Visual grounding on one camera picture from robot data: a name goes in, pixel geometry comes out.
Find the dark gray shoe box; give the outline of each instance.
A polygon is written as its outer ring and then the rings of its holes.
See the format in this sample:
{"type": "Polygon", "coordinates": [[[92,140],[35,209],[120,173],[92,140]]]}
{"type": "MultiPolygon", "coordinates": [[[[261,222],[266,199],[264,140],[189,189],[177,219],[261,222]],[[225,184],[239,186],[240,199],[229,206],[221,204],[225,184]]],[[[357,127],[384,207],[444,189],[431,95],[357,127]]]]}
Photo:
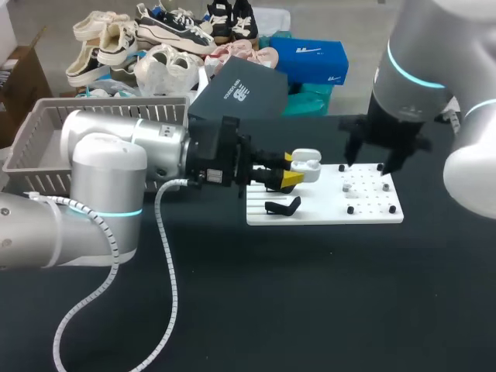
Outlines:
{"type": "Polygon", "coordinates": [[[190,106],[196,119],[269,119],[288,103],[288,77],[269,67],[231,57],[190,106]]]}

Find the black table surface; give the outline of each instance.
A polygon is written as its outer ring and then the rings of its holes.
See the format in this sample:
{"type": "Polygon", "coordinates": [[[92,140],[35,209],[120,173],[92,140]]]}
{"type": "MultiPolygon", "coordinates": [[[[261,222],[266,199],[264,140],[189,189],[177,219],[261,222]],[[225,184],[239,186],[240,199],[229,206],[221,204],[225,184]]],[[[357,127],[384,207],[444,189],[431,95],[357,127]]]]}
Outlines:
{"type": "MultiPolygon", "coordinates": [[[[267,150],[310,147],[343,161],[336,117],[245,122],[267,150]]],[[[251,227],[236,188],[167,195],[164,223],[179,316],[149,371],[485,371],[496,361],[496,222],[450,199],[453,134],[428,124],[432,153],[394,174],[399,225],[251,227]]],[[[365,146],[360,163],[386,152],[365,146]]],[[[108,269],[0,273],[0,369],[52,371],[53,334],[108,269]]],[[[125,371],[162,336],[171,287],[152,199],[134,260],[77,314],[62,343],[69,371],[125,371]]]]}

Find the shoe box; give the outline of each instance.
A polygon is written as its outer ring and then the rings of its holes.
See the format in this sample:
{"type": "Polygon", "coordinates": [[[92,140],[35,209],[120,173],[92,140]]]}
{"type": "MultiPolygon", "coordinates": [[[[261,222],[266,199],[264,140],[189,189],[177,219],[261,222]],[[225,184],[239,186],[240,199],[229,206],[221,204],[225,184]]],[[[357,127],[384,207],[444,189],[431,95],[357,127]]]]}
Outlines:
{"type": "Polygon", "coordinates": [[[17,63],[0,90],[0,148],[12,144],[17,129],[38,99],[52,97],[34,49],[42,32],[31,45],[16,47],[9,56],[10,60],[17,60],[17,63]]]}
{"type": "Polygon", "coordinates": [[[269,119],[281,116],[288,103],[285,74],[231,57],[190,106],[196,119],[269,119]]]}
{"type": "Polygon", "coordinates": [[[276,70],[290,83],[344,84],[349,63],[341,42],[272,37],[270,46],[279,53],[276,70]]]}

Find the pink sneaker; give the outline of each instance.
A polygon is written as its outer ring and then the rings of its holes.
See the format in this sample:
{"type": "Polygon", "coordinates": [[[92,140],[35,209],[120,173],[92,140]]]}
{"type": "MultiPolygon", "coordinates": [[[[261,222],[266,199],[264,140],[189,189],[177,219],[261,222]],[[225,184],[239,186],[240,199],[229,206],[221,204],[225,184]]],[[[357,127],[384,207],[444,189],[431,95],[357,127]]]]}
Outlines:
{"type": "Polygon", "coordinates": [[[218,58],[220,56],[226,54],[236,55],[236,53],[242,50],[251,50],[251,43],[247,43],[247,40],[237,40],[234,43],[227,43],[221,46],[218,46],[212,54],[210,54],[211,58],[218,58]]]}
{"type": "Polygon", "coordinates": [[[212,54],[205,58],[205,70],[207,74],[217,75],[231,56],[243,58],[244,60],[253,52],[249,40],[237,40],[234,43],[224,44],[215,49],[212,54]]]}
{"type": "Polygon", "coordinates": [[[263,48],[256,52],[252,50],[251,54],[247,57],[247,60],[254,62],[255,64],[261,64],[265,67],[276,68],[279,62],[279,53],[271,47],[263,48]]]}

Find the robotic arm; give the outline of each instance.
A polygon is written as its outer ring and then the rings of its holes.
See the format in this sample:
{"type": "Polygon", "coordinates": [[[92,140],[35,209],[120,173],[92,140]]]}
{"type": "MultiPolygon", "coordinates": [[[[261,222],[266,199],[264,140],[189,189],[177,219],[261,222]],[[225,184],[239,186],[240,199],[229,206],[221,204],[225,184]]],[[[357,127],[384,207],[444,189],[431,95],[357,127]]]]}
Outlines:
{"type": "MultiPolygon", "coordinates": [[[[75,111],[66,119],[60,152],[72,165],[71,199],[97,212],[111,229],[123,264],[138,243],[147,185],[188,179],[188,185],[239,185],[251,181],[290,192],[304,181],[291,157],[253,147],[239,120],[184,126],[75,111]],[[253,169],[253,165],[270,169],[253,169]]],[[[110,266],[107,237],[86,215],[0,193],[0,267],[110,266]]]]}
{"type": "Polygon", "coordinates": [[[419,133],[455,96],[463,122],[444,168],[450,195],[496,219],[496,2],[405,0],[374,79],[367,115],[344,122],[348,164],[362,143],[391,149],[384,173],[402,168],[419,133]]]}

